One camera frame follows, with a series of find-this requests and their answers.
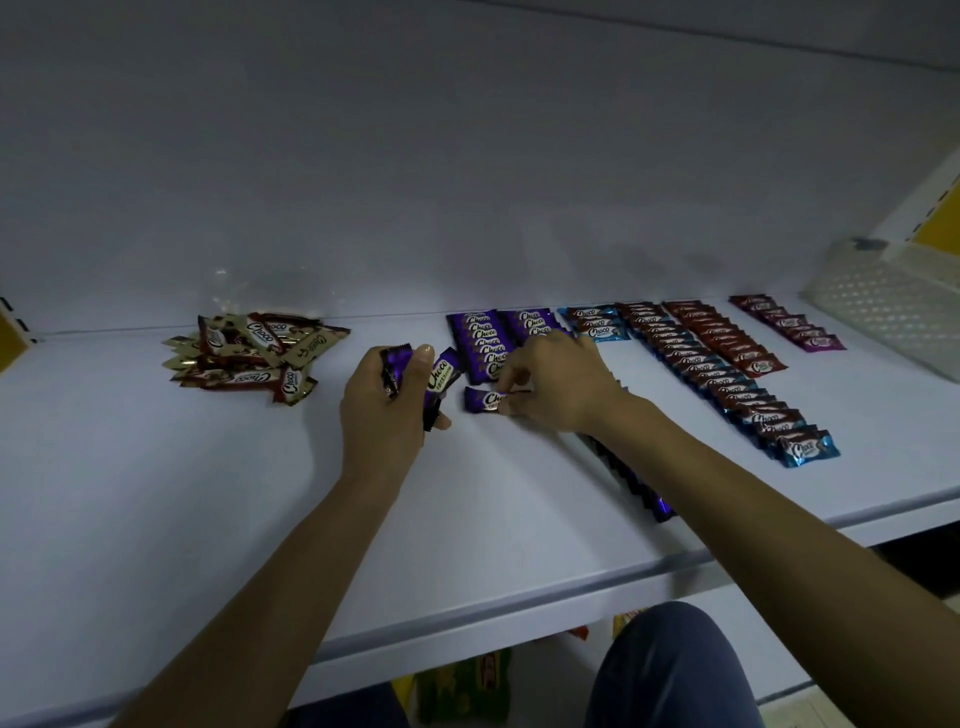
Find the pile of chocolate bars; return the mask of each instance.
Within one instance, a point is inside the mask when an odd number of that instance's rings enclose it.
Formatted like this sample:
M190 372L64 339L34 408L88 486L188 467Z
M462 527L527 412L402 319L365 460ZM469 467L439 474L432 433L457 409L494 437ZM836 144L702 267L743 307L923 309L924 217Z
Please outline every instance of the pile of chocolate bars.
M400 393L403 373L413 355L414 349L409 344L390 347L380 352L383 359L383 388L391 400ZM445 350L433 363L433 371L423 395L423 429L426 432L433 429L434 423L440 417L440 404L446 396L446 390L462 373L460 356L452 347Z
M549 308L516 311L467 311L447 317L470 384L495 382L507 355L531 336L550 331L568 333ZM484 389L464 389L467 412L495 412L503 395Z
M762 321L805 352L838 352L847 348L834 334L827 333L825 328L813 326L802 313L790 313L770 296L730 296L730 303Z
M701 397L711 401L768 455L788 468L795 468L840 454L828 431L809 424L799 410L756 385L756 377L767 371L745 373L697 338L694 330L698 333L709 330L708 317L687 316L689 323L685 326L667 314L667 309L678 311L678 315L690 311L690 302L621 303L619 306L637 337L654 356ZM729 356L732 350L735 350L732 353L751 351L723 343L724 356ZM759 353L741 366L749 366L749 362L758 359L769 361L766 354Z
M174 356L163 366L181 387L215 392L262 389L293 406L317 385L313 360L347 338L349 328L282 313L198 317L199 330L163 343Z

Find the purple chocolate wrapper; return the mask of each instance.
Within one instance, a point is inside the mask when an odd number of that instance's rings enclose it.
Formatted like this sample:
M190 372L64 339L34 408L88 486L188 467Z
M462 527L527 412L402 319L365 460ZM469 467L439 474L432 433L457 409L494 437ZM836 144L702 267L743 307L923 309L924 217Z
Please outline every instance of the purple chocolate wrapper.
M514 350L496 311L451 313L446 318L470 384L496 381L507 355Z
M448 347L437 357L433 363L433 371L430 373L430 382L426 386L426 394L423 395L423 406L430 405L433 399L442 399L446 390L450 388L460 375L463 373L463 365L460 363L460 354L453 347Z
M500 317L514 341L522 346L531 336L539 336L554 329L565 331L549 308L524 308L519 311L500 311Z
M380 352L383 360L383 386L391 398L399 394L406 370L414 350L409 344L390 347ZM423 429L429 432L440 416L440 401L446 389L460 376L460 357L454 349L447 349L434 362L430 384L423 395Z
M810 336L806 339L790 340L805 352L843 352L847 349L847 347L840 343L840 339L832 333L824 336Z
M499 392L491 392L488 389L473 389L464 387L464 407L467 412L496 412L500 401L506 397Z
M380 352L383 360L383 386L387 394L396 397L400 391L400 382L403 381L403 370L407 368L414 355L414 348L409 344L390 347Z

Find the dark purple chocolate wrapper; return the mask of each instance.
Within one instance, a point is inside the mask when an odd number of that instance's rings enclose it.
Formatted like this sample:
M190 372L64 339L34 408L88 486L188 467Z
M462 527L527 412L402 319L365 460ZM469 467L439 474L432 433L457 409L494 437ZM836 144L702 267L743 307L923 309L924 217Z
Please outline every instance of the dark purple chocolate wrapper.
M565 331L549 308L524 308L499 313L518 346L522 346L531 336L543 335L554 329Z
M503 323L496 315L496 311L472 311L468 313L451 313L446 319L457 341L457 349L461 355L461 363L467 372L470 384L484 384L496 381L500 376L500 369L507 358L507 354L514 350L514 344L503 328ZM487 325L489 328L478 329L488 331L492 336L475 336L471 332L471 325ZM503 351L483 352L486 347L502 346Z
M442 400L446 390L460 378L463 372L464 367L460 361L460 354L453 347L447 347L437 357L437 361L433 363L430 382L427 384L426 394L423 395L423 406L430 406L431 399Z
M467 412L496 412L497 406L506 395L489 389L464 387L464 407Z
M380 352L380 358L383 360L383 386L391 399L399 394L403 370L407 368L413 355L414 348L409 344L390 347Z
M391 399L400 392L403 384L403 372L406 370L410 359L413 358L414 350L409 344L402 344L398 347L390 347L380 352L380 358L383 359L383 386ZM427 392L423 395L423 430L429 432L440 417L440 402L444 397L447 388L460 376L460 358L457 352L452 348L444 351L434 362L433 374L438 369L446 370L443 390L439 392Z

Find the blue pants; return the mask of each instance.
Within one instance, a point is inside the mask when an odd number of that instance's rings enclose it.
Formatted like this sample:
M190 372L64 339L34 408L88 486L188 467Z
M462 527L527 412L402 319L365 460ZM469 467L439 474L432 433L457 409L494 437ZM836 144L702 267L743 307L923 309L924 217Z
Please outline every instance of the blue pants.
M408 728L390 685L304 705L288 728ZM638 615L597 673L586 728L763 728L743 668L706 614L681 601Z

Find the candy wrapper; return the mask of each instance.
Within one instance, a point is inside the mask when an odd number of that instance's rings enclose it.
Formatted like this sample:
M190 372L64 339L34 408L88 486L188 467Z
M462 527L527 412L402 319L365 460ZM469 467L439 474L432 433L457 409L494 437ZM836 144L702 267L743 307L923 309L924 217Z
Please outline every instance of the candy wrapper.
M414 350L409 344L390 347L380 352L383 361L383 388L390 396L396 397L403 384L403 372L413 358ZM429 432L440 417L440 404L446 390L461 374L460 357L456 350L445 350L433 364L426 392L423 394L423 430Z
M553 330L567 333L549 308L499 311L499 315L518 346L522 346L531 336L544 335Z
M446 319L470 384L496 381L507 355L515 348L497 312L451 313Z
M467 412L496 412L500 401L507 395L500 392L491 392L487 389L464 387L464 408Z
M839 457L840 450L833 444L833 437L829 432L811 425L778 437L774 444L774 454L787 468L798 468L813 460Z
M560 315L577 331L594 341L626 341L627 326L612 303L598 306L567 306Z
M747 297L741 303L764 306L758 311L776 310L776 302L767 297ZM631 305L636 305L637 309L631 309ZM839 454L829 433L814 436L811 432L821 430L811 428L799 410L757 386L755 379L758 376L786 367L713 306L687 300L665 302L659 308L650 303L618 303L616 308L654 356L783 465L797 467L809 460ZM661 315L664 312L675 318L664 317ZM793 332L789 335L800 339L825 335L822 329L810 326L802 317L787 320L784 316L778 311L770 313L768 318L783 321L780 328ZM800 437L797 433L807 435ZM802 443L795 448L796 454L789 454L780 444L789 443L791 438L798 438ZM647 489L641 496L658 520L665 521L674 515L669 504L656 493Z
M837 336L827 333L824 328L813 326L803 314L788 312L770 296L730 296L730 302L805 352L840 352L847 348Z

